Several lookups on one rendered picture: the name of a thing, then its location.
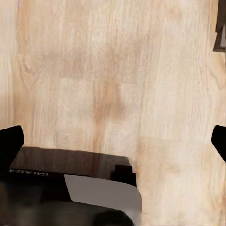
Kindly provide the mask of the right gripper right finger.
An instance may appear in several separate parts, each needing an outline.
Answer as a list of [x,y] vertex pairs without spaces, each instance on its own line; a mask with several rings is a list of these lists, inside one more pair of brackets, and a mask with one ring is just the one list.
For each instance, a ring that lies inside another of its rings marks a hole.
[[215,126],[212,132],[211,142],[226,162],[226,127],[220,125]]

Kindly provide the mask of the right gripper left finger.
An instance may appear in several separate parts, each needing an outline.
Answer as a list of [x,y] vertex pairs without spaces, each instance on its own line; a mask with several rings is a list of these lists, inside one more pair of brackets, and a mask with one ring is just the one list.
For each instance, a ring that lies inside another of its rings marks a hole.
[[0,130],[0,181],[24,144],[21,126]]

